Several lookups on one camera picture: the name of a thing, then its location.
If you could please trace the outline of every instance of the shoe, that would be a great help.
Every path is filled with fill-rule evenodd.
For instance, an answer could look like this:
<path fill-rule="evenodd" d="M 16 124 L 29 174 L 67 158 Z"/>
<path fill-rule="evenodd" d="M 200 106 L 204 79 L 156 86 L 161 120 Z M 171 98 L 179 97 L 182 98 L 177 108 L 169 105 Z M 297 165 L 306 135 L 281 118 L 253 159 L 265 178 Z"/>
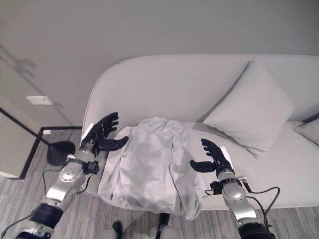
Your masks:
<path fill-rule="evenodd" d="M 112 228 L 116 232 L 116 239 L 122 239 L 123 236 L 123 226 L 121 222 L 114 222 Z"/>

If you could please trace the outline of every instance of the black floor lamp base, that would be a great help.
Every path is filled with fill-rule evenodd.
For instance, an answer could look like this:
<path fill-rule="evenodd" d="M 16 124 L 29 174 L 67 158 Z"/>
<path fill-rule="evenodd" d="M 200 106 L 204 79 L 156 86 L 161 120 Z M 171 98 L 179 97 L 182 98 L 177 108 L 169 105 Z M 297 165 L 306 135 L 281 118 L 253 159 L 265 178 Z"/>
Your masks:
<path fill-rule="evenodd" d="M 69 141 L 61 141 L 56 143 L 51 143 L 48 146 L 48 151 L 46 154 L 46 159 L 48 163 L 52 166 L 62 166 L 68 154 L 75 153 L 75 145 Z"/>

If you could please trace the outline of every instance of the robotic hand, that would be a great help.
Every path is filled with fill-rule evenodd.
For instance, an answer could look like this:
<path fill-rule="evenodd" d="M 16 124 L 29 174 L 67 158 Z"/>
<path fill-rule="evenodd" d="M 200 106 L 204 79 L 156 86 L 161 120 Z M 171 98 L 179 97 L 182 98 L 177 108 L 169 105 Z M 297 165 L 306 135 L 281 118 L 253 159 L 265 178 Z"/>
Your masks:
<path fill-rule="evenodd" d="M 235 176 L 226 148 L 219 148 L 215 143 L 207 139 L 202 139 L 201 141 L 204 150 L 207 151 L 207 156 L 212 157 L 214 162 L 197 163 L 192 160 L 190 161 L 190 165 L 195 171 L 201 173 L 216 170 L 219 182 L 212 182 L 210 184 L 211 192 L 214 195 L 223 195 L 225 203 L 236 222 L 241 239 L 274 239 L 275 236 L 269 232 L 268 227 L 260 223 L 254 207 L 248 202 L 245 190 L 240 182 L 242 180 L 247 191 L 251 192 L 246 177 Z"/>
<path fill-rule="evenodd" d="M 94 159 L 100 151 L 115 151 L 122 148 L 129 138 L 107 139 L 115 131 L 118 113 L 112 113 L 97 124 L 91 124 L 82 137 L 80 149 L 75 155 L 68 155 L 67 164 L 60 170 L 56 182 L 50 187 L 41 204 L 28 217 L 11 224 L 1 235 L 1 239 L 50 239 L 63 213 L 73 202 L 86 175 L 99 172 Z"/>

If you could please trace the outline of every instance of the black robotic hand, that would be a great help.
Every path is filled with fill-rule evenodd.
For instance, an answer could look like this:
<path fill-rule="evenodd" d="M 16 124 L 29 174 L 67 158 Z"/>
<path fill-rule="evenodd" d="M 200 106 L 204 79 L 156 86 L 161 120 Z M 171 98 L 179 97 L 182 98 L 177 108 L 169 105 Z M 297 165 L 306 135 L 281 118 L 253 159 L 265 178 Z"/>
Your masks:
<path fill-rule="evenodd" d="M 116 151 L 122 148 L 129 140 L 129 137 L 124 137 L 119 140 L 106 139 L 109 134 L 116 131 L 116 125 L 119 124 L 118 113 L 114 112 L 102 118 L 98 123 L 93 125 L 89 133 L 81 142 L 81 147 L 87 143 L 95 144 L 100 151 Z"/>
<path fill-rule="evenodd" d="M 212 157 L 214 159 L 214 162 L 205 161 L 197 163 L 191 160 L 190 165 L 195 171 L 200 173 L 207 173 L 216 170 L 217 175 L 224 170 L 230 170 L 234 172 L 230 162 L 228 162 L 228 160 L 225 158 L 220 147 L 205 138 L 201 139 L 201 144 L 204 146 L 204 150 L 207 151 L 206 155 Z"/>

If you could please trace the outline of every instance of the black cable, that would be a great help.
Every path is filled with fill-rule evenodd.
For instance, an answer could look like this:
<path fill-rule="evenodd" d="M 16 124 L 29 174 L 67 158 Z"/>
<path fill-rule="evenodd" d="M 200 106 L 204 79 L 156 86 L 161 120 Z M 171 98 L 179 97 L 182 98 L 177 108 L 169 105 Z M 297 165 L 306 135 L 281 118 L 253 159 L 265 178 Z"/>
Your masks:
<path fill-rule="evenodd" d="M 258 199 L 257 199 L 257 198 L 254 198 L 254 197 L 251 197 L 251 196 L 247 196 L 247 198 L 251 198 L 251 199 L 254 199 L 254 200 L 256 201 L 256 203 L 259 205 L 259 207 L 260 207 L 260 209 L 261 209 L 261 211 L 262 211 L 262 213 L 263 213 L 263 216 L 264 216 L 264 218 L 265 218 L 265 209 L 264 209 L 264 207 L 261 205 L 261 203 L 258 201 Z M 268 220 L 266 219 L 266 224 L 265 224 L 265 226 L 267 227 L 267 225 L 269 226 Z"/>
<path fill-rule="evenodd" d="M 261 192 L 253 192 L 251 191 L 251 193 L 253 194 L 262 194 L 262 193 L 267 193 L 271 190 L 274 190 L 274 189 L 277 189 L 277 194 L 275 195 L 274 199 L 272 200 L 272 202 L 270 203 L 269 207 L 267 208 L 267 210 L 265 211 L 265 214 L 264 214 L 264 224 L 267 228 L 267 230 L 269 230 L 269 225 L 268 225 L 268 220 L 267 220 L 267 214 L 269 213 L 271 207 L 274 205 L 275 201 L 277 200 L 277 198 L 279 197 L 279 194 L 280 194 L 280 188 L 279 187 L 272 187 L 270 189 L 267 189 L 265 191 L 261 191 Z"/>
<path fill-rule="evenodd" d="M 89 185 L 89 182 L 90 182 L 90 179 L 92 176 L 93 176 L 93 174 L 91 174 L 90 177 L 88 178 L 88 180 L 86 181 L 86 186 L 85 186 L 84 190 L 77 192 L 76 194 L 81 194 L 81 193 L 85 192 L 85 190 L 88 188 L 88 185 Z"/>
<path fill-rule="evenodd" d="M 44 174 L 46 172 L 59 172 L 60 170 L 61 169 L 59 169 L 59 170 L 57 170 L 57 169 L 46 169 L 46 170 L 43 171 L 43 173 L 42 173 L 42 181 L 43 181 L 43 185 L 44 185 L 44 195 L 46 195 L 46 193 L 47 193 Z"/>
<path fill-rule="evenodd" d="M 4 238 L 6 232 L 7 232 L 10 228 L 12 228 L 14 225 L 16 225 L 16 224 L 22 222 L 23 220 L 28 219 L 29 217 L 31 217 L 32 214 L 33 214 L 33 212 L 34 212 L 34 210 L 32 211 L 32 213 L 31 213 L 30 215 L 26 216 L 25 218 L 22 218 L 22 219 L 20 219 L 20 220 L 18 220 L 18 221 L 16 221 L 16 222 L 10 224 L 9 226 L 7 226 L 7 228 L 1 233 L 1 239 Z"/>

